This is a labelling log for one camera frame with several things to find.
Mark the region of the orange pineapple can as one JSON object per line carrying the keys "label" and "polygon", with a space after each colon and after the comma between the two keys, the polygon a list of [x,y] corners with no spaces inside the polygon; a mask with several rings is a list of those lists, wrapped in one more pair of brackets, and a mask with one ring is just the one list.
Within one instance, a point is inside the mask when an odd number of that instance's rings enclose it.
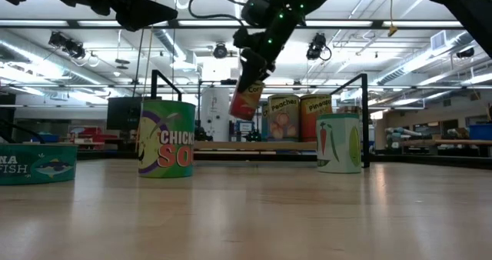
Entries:
{"label": "orange pineapple can", "polygon": [[314,142],[317,117],[330,113],[332,113],[330,95],[303,95],[300,108],[300,141]]}

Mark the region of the red bins stack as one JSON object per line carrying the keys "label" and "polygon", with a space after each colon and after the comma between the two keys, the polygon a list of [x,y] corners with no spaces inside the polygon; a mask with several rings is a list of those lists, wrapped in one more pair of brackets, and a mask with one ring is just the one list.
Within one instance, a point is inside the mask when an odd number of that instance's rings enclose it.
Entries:
{"label": "red bins stack", "polygon": [[69,141],[77,144],[81,143],[105,143],[107,140],[117,139],[117,135],[105,134],[100,127],[85,126],[74,127],[69,130]]}

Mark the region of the white vegetable can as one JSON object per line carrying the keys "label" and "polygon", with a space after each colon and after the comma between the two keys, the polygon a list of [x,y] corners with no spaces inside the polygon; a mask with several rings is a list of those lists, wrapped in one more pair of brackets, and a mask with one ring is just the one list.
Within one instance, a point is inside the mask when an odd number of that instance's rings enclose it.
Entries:
{"label": "white vegetable can", "polygon": [[361,173],[361,134],[358,114],[320,115],[316,121],[317,170]]}

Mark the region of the black metal frame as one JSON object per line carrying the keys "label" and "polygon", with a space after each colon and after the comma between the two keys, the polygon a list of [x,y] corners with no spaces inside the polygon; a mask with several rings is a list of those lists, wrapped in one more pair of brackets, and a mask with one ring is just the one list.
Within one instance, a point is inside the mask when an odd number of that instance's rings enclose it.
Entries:
{"label": "black metal frame", "polygon": [[[159,70],[154,69],[151,71],[151,98],[157,98],[157,89],[158,89],[158,78],[161,78],[165,81],[167,85],[169,85],[175,92],[178,94],[178,101],[182,100],[181,91],[170,82]],[[344,85],[341,85],[339,88],[335,89],[332,94],[341,91],[343,88],[348,87],[350,84],[356,82],[358,79],[361,80],[361,89],[362,89],[362,168],[370,167],[370,152],[369,152],[369,108],[368,108],[368,83],[367,83],[367,74],[362,73],[355,76],[353,79],[349,80]],[[219,149],[230,149],[230,150],[248,150],[248,151],[267,151],[267,150],[314,150],[313,142],[305,142],[298,143],[297,145],[293,142],[266,142],[260,143],[255,142],[252,145],[247,145],[246,143],[240,142],[205,142],[205,141],[196,141],[194,143],[195,150],[219,150]]]}

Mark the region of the red corn can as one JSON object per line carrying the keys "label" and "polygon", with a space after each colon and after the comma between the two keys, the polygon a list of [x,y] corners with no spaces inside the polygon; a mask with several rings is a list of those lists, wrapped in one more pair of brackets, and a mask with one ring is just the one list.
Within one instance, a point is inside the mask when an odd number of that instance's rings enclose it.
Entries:
{"label": "red corn can", "polygon": [[230,115],[248,121],[252,120],[257,111],[263,89],[264,83],[259,80],[243,92],[235,89],[229,109]]}

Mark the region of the green tuna fish can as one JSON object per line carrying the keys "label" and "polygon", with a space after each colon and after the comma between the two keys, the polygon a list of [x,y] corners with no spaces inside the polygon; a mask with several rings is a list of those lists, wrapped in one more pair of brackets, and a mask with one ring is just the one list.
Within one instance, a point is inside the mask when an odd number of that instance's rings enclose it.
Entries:
{"label": "green tuna fish can", "polygon": [[75,179],[78,147],[0,144],[0,185],[32,185]]}

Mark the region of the yellow hanging plug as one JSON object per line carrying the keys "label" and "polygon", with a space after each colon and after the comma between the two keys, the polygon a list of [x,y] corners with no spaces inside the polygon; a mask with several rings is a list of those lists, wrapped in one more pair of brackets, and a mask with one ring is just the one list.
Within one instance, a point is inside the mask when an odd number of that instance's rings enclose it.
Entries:
{"label": "yellow hanging plug", "polygon": [[390,25],[389,32],[387,33],[387,37],[392,37],[397,32],[397,26],[394,24],[394,0],[390,0]]}

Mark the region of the green chicken soup can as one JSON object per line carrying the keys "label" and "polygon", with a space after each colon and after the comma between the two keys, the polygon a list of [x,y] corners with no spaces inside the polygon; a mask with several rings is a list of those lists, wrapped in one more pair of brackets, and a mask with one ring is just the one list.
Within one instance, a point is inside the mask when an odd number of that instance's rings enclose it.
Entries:
{"label": "green chicken soup can", "polygon": [[193,173],[196,106],[180,101],[147,100],[138,127],[138,175],[183,178]]}

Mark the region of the blue bin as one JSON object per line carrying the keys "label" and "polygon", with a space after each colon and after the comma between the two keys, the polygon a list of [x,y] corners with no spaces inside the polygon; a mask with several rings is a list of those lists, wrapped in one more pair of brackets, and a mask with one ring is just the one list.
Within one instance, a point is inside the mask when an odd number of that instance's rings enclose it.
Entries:
{"label": "blue bin", "polygon": [[477,124],[469,127],[471,140],[492,141],[492,124]]}

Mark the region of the black monitor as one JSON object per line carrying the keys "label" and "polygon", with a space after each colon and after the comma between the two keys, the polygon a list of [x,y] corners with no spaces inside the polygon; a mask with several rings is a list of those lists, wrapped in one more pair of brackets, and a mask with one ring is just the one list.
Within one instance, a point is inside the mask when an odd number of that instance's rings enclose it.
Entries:
{"label": "black monitor", "polygon": [[109,98],[106,127],[109,130],[136,130],[140,114],[140,97]]}

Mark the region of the peaches can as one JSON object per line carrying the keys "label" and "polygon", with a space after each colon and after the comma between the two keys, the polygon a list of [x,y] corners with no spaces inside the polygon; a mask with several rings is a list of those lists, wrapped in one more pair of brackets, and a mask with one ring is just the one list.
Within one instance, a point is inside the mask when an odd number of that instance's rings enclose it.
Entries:
{"label": "peaches can", "polygon": [[300,98],[296,95],[272,95],[268,98],[268,141],[299,140]]}

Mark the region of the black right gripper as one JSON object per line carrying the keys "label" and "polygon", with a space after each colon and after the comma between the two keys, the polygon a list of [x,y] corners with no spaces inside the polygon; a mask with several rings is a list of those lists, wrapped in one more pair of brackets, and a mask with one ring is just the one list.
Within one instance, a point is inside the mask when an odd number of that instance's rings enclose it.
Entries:
{"label": "black right gripper", "polygon": [[257,81],[264,81],[275,71],[275,59],[298,25],[305,24],[305,5],[300,2],[274,4],[271,0],[263,32],[249,34],[241,26],[233,35],[234,46],[242,48],[242,73],[238,92],[245,92]]}

